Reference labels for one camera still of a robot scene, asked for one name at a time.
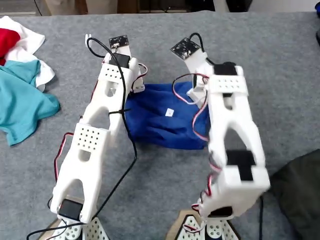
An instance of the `teal cloth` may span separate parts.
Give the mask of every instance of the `teal cloth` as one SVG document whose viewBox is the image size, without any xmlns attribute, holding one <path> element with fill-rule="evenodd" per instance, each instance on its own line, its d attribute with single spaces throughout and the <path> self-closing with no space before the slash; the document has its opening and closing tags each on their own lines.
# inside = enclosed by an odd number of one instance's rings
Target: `teal cloth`
<svg viewBox="0 0 320 240">
<path fill-rule="evenodd" d="M 0 66 L 0 130 L 10 146 L 29 137 L 40 119 L 59 111 L 58 99 L 36 88 L 39 60 L 7 61 Z"/>
</svg>

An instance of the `cable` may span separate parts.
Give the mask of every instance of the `cable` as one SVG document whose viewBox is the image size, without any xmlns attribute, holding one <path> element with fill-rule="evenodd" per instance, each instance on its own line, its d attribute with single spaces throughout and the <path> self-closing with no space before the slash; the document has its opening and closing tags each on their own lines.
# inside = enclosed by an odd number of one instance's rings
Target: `cable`
<svg viewBox="0 0 320 240">
<path fill-rule="evenodd" d="M 54 196 L 50 197 L 49 200 L 48 200 L 48 202 L 46 203 L 46 206 L 48 207 L 48 209 L 50 209 L 50 201 L 52 200 L 53 197 L 54 197 Z"/>
<path fill-rule="evenodd" d="M 260 214 L 259 214 L 259 240 L 263 238 L 263 220 L 264 220 L 264 197 L 260 196 Z"/>
<path fill-rule="evenodd" d="M 129 130 L 129 127 L 128 127 L 128 124 L 127 124 L 127 121 L 126 121 L 126 117 L 125 117 L 125 104 L 126 104 L 126 82 L 125 82 L 125 78 L 124 78 L 124 73 L 121 69 L 121 66 L 118 62 L 118 60 L 116 59 L 116 57 L 114 56 L 114 54 L 112 53 L 112 51 L 107 47 L 105 46 L 102 42 L 100 42 L 98 39 L 94 38 L 94 37 L 89 37 L 87 39 L 87 47 L 88 49 L 90 50 L 90 52 L 99 57 L 99 58 L 104 58 L 105 56 L 99 56 L 98 54 L 96 54 L 92 49 L 91 47 L 89 47 L 89 41 L 90 40 L 93 40 L 95 42 L 97 42 L 98 44 L 100 44 L 110 55 L 111 57 L 114 59 L 118 69 L 119 69 L 119 72 L 120 72 L 120 75 L 121 75 L 121 79 L 122 79 L 122 84 L 123 84 L 123 95 L 122 95 L 122 106 L 121 106 L 121 110 L 117 111 L 117 112 L 113 112 L 113 113 L 109 113 L 109 114 L 121 114 L 122 116 L 122 120 L 123 120 L 123 124 L 124 124 L 124 127 L 127 131 L 127 134 L 128 134 L 128 138 L 130 139 L 131 143 L 132 143 L 132 146 L 133 146 L 133 150 L 134 150 L 134 159 L 132 161 L 132 163 L 130 164 L 130 166 L 128 167 L 128 169 L 124 172 L 124 174 L 121 176 L 121 178 L 118 180 L 118 182 L 115 184 L 115 186 L 113 187 L 112 191 L 109 193 L 109 195 L 106 197 L 106 199 L 104 200 L 104 202 L 102 203 L 102 205 L 100 206 L 100 208 L 97 210 L 97 212 L 94 214 L 94 216 L 92 217 L 91 220 L 93 220 L 94 218 L 97 217 L 97 215 L 102 211 L 102 209 L 104 208 L 104 206 L 107 204 L 108 200 L 112 197 L 112 195 L 114 194 L 114 192 L 117 190 L 118 186 L 120 185 L 120 183 L 123 181 L 123 179 L 126 177 L 126 175 L 130 172 L 130 170 L 133 168 L 133 166 L 135 165 L 137 159 L 138 159 L 138 152 L 137 152 L 137 147 L 136 147 L 136 143 L 135 141 L 133 140 L 132 138 L 132 135 L 130 133 L 130 130 Z M 62 143 L 61 143 L 61 146 L 60 148 L 63 149 L 63 146 L 64 146 L 64 141 L 62 140 Z M 35 235 L 35 234 L 38 234 L 38 233 L 43 233 L 43 232 L 48 232 L 48 231 L 53 231 L 53 230 L 58 230 L 58 229 L 63 229 L 63 228 L 69 228 L 69 227 L 74 227 L 74 226 L 80 226 L 80 225 L 84 225 L 85 223 L 83 222 L 78 222 L 78 223 L 74 223 L 74 224 L 70 224 L 70 225 L 66 225 L 66 226 L 60 226 L 60 227 L 53 227 L 53 228 L 45 228 L 45 229 L 41 229 L 41 230 L 37 230 L 37 231 L 33 231 L 31 233 L 29 233 L 27 236 L 26 236 L 26 240 L 29 240 L 29 238 L 32 236 L 32 235 Z"/>
<path fill-rule="evenodd" d="M 131 85 L 131 91 L 133 91 L 135 82 L 136 82 L 139 78 L 142 78 L 142 77 L 144 77 L 145 75 L 147 75 L 147 73 L 148 73 L 148 67 L 147 67 L 146 65 L 144 65 L 143 63 L 140 63 L 140 62 L 138 63 L 138 65 L 139 65 L 139 66 L 142 66 L 145 71 L 144 71 L 144 73 L 140 74 L 140 75 L 133 81 L 133 83 L 132 83 L 132 85 Z"/>
<path fill-rule="evenodd" d="M 122 120 L 123 120 L 123 124 L 124 124 L 124 127 L 127 131 L 127 134 L 128 134 L 128 138 L 130 139 L 131 143 L 132 143 L 132 146 L 133 146 L 133 151 L 134 151 L 134 159 L 131 163 L 131 165 L 128 167 L 128 169 L 124 172 L 124 174 L 121 176 L 121 178 L 118 180 L 118 182 L 116 183 L 116 185 L 113 187 L 112 191 L 109 193 L 109 195 L 107 196 L 107 198 L 104 200 L 104 202 L 102 203 L 102 205 L 100 206 L 100 208 L 97 210 L 96 214 L 92 217 L 92 219 L 94 219 L 100 212 L 101 210 L 104 208 L 104 206 L 107 204 L 108 200 L 111 198 L 111 196 L 114 194 L 114 192 L 117 190 L 118 186 L 120 185 L 120 183 L 123 181 L 123 179 L 126 177 L 126 175 L 130 172 L 130 170 L 133 168 L 133 166 L 135 165 L 137 159 L 138 159 L 138 152 L 137 152 L 137 147 L 136 147 L 136 143 L 135 141 L 133 140 L 133 137 L 131 135 L 131 132 L 129 130 L 129 127 L 128 127 L 128 124 L 127 124 L 127 121 L 126 121 L 126 116 L 125 116 L 125 104 L 126 104 L 126 92 L 127 92 L 127 89 L 126 89 L 126 82 L 125 82 L 125 77 L 124 77 L 124 73 L 121 69 L 121 66 L 117 60 L 117 58 L 115 57 L 115 55 L 113 54 L 113 52 L 106 46 L 104 45 L 100 40 L 94 38 L 94 37 L 89 37 L 86 41 L 86 45 L 89 49 L 89 51 L 101 58 L 98 54 L 96 54 L 92 48 L 89 46 L 89 41 L 92 40 L 92 41 L 95 41 L 96 43 L 98 43 L 101 47 L 103 47 L 110 55 L 111 57 L 114 59 L 114 62 L 116 64 L 116 66 L 118 67 L 119 69 L 119 72 L 120 72 L 120 75 L 121 75 L 121 79 L 122 79 L 122 85 L 123 85 L 123 95 L 122 95 L 122 105 L 121 105 L 121 110 L 119 110 L 118 112 L 113 112 L 113 113 L 109 113 L 109 114 L 121 114 L 122 116 Z"/>
<path fill-rule="evenodd" d="M 191 38 L 194 37 L 194 36 L 197 36 L 199 38 L 199 41 L 200 41 L 200 47 L 201 47 L 201 51 L 204 53 L 205 52 L 205 48 L 204 48 L 204 42 L 202 40 L 202 37 L 201 35 L 198 33 L 198 32 L 194 32 L 190 35 L 189 37 L 189 41 L 191 41 Z M 210 58 L 206 58 L 205 59 L 208 63 L 210 63 L 211 65 L 216 65 L 216 63 L 214 63 L 212 60 L 210 60 Z"/>
<path fill-rule="evenodd" d="M 61 142 L 61 145 L 60 145 L 60 148 L 59 148 L 59 151 L 58 153 L 56 154 L 54 160 L 53 160 L 53 167 L 54 167 L 54 178 L 55 178 L 55 182 L 58 181 L 58 175 L 59 175 L 59 171 L 58 171 L 58 158 L 61 156 L 61 153 L 65 147 L 65 144 L 66 144 L 66 139 L 67 139 L 67 136 L 73 136 L 74 134 L 72 132 L 66 132 L 64 135 L 63 135 L 63 139 L 62 139 L 62 142 Z"/>
<path fill-rule="evenodd" d="M 176 84 L 176 81 L 185 77 L 185 76 L 189 76 L 189 75 L 193 75 L 193 76 L 201 76 L 202 77 L 202 80 L 203 78 L 205 79 L 208 79 L 209 77 L 207 75 L 204 75 L 204 74 L 201 74 L 201 73 L 187 73 L 187 74 L 184 74 L 184 75 L 181 75 L 179 77 L 177 77 L 173 82 L 172 82 L 172 92 L 173 94 L 178 98 L 180 99 L 181 101 L 185 102 L 186 104 L 188 105 L 195 105 L 197 104 L 199 101 L 201 101 L 202 99 L 198 99 L 197 101 L 187 101 L 186 99 L 184 99 L 182 96 L 180 96 L 176 90 L 175 90 L 175 84 Z"/>
<path fill-rule="evenodd" d="M 192 130 L 194 132 L 194 134 L 200 138 L 201 140 L 203 141 L 206 141 L 208 142 L 209 141 L 209 138 L 198 133 L 196 130 L 195 130 L 195 124 L 196 124 L 196 121 L 197 121 L 197 118 L 200 116 L 200 114 L 205 110 L 205 108 L 207 107 L 208 105 L 208 91 L 205 91 L 205 97 L 204 97 L 204 102 L 202 104 L 202 106 L 200 107 L 200 109 L 198 110 L 198 112 L 194 115 L 193 119 L 192 119 Z"/>
<path fill-rule="evenodd" d="M 34 1 L 34 5 L 35 5 L 36 9 L 38 10 L 40 16 L 42 17 L 42 13 L 41 13 L 41 11 L 40 11 L 40 9 L 38 7 L 37 1 L 36 0 L 33 0 L 33 1 Z"/>
<path fill-rule="evenodd" d="M 63 220 L 63 219 L 61 219 L 61 220 L 64 222 L 64 227 L 65 227 L 65 229 L 64 229 L 62 232 L 60 232 L 59 234 L 57 234 L 57 235 L 55 235 L 55 236 L 51 236 L 51 237 L 47 238 L 46 240 L 50 240 L 50 239 L 54 239 L 54 238 L 56 238 L 56 237 L 59 237 L 60 235 L 62 235 L 62 234 L 67 230 L 67 223 L 66 223 L 66 221 Z"/>
</svg>

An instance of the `table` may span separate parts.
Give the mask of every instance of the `table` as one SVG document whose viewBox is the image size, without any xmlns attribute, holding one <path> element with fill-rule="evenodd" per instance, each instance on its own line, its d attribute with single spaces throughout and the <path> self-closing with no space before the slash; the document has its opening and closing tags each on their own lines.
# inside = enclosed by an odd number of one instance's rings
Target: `table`
<svg viewBox="0 0 320 240">
<path fill-rule="evenodd" d="M 243 67 L 270 174 L 320 145 L 320 47 L 315 38 L 320 21 L 316 13 L 204 11 L 15 20 L 45 34 L 46 41 L 35 55 L 56 73 L 47 92 L 58 97 L 61 110 L 42 120 L 31 137 L 14 147 L 8 147 L 0 134 L 0 239 L 25 239 L 56 217 L 46 206 L 55 185 L 53 159 L 63 134 L 75 129 L 89 103 L 101 68 L 101 60 L 85 47 L 85 33 L 105 43 L 110 37 L 128 35 L 132 55 L 149 67 L 145 82 L 170 83 L 188 73 L 170 48 L 199 32 L 214 62 L 232 61 Z M 98 46 L 94 49 L 104 53 Z M 229 148 L 243 146 L 233 132 L 226 142 Z M 117 146 L 106 154 L 98 204 L 133 156 L 122 127 Z M 190 208 L 206 186 L 208 152 L 138 144 L 138 156 L 99 217 L 111 239 L 162 240 L 179 211 Z M 73 193 L 82 194 L 80 185 L 76 186 Z M 264 199 L 264 239 L 293 239 L 275 198 L 267 192 Z M 242 239 L 258 239 L 259 203 L 232 223 Z"/>
</svg>

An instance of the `white wire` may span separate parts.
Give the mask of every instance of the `white wire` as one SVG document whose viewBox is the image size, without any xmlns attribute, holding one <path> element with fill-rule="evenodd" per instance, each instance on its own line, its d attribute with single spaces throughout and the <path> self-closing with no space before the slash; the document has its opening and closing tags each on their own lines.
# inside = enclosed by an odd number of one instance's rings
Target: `white wire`
<svg viewBox="0 0 320 240">
<path fill-rule="evenodd" d="M 199 98 L 197 101 L 187 101 L 186 99 L 184 99 L 182 96 L 179 95 L 179 93 L 176 92 L 175 90 L 175 85 L 176 85 L 176 82 L 173 83 L 173 86 L 172 86 L 172 91 L 173 91 L 173 94 L 180 100 L 182 100 L 183 102 L 185 102 L 186 104 L 188 105 L 195 105 L 197 103 L 199 103 L 202 99 L 204 99 L 205 97 L 202 97 L 202 98 Z"/>
<path fill-rule="evenodd" d="M 142 75 L 145 76 L 145 75 L 148 73 L 148 67 L 147 67 L 146 65 L 144 65 L 144 64 L 141 63 L 141 62 L 139 62 L 138 65 L 144 67 L 145 72 L 142 73 L 142 74 L 140 74 L 140 75 L 137 77 L 137 79 L 138 79 L 138 78 L 141 78 L 140 76 L 142 76 Z"/>
<path fill-rule="evenodd" d="M 205 99 L 205 102 L 203 103 L 202 107 L 200 108 L 200 110 L 195 114 L 195 116 L 193 117 L 193 120 L 192 120 L 192 130 L 194 132 L 195 135 L 197 135 L 201 140 L 203 141 L 206 141 L 208 142 L 209 141 L 209 138 L 208 137 L 205 137 L 205 136 L 202 136 L 200 135 L 199 133 L 197 133 L 195 131 L 195 124 L 196 124 L 196 121 L 197 121 L 197 118 L 200 116 L 200 114 L 205 110 L 206 106 L 208 105 L 208 96 L 207 98 Z"/>
</svg>

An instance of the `wooden base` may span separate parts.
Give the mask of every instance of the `wooden base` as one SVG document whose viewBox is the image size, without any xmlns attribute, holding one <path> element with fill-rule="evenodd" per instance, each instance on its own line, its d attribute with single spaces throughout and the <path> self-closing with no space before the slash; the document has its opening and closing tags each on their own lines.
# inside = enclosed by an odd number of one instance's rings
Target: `wooden base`
<svg viewBox="0 0 320 240">
<path fill-rule="evenodd" d="M 56 228 L 56 227 L 58 227 L 60 222 L 61 222 L 60 219 L 56 219 L 47 228 Z M 52 236 L 52 234 L 54 234 L 54 232 L 55 232 L 54 230 L 53 231 L 46 231 L 37 240 L 47 240 L 48 238 L 50 238 Z"/>
<path fill-rule="evenodd" d="M 176 236 L 177 236 L 178 232 L 180 231 L 180 227 L 181 227 L 181 225 L 187 215 L 193 215 L 194 218 L 196 219 L 197 223 L 199 225 L 201 225 L 201 222 L 202 222 L 201 218 L 196 211 L 189 210 L 189 209 L 181 210 L 179 212 L 177 219 L 172 224 L 170 230 L 167 232 L 167 234 L 165 236 L 165 240 L 175 240 L 176 239 Z"/>
</svg>

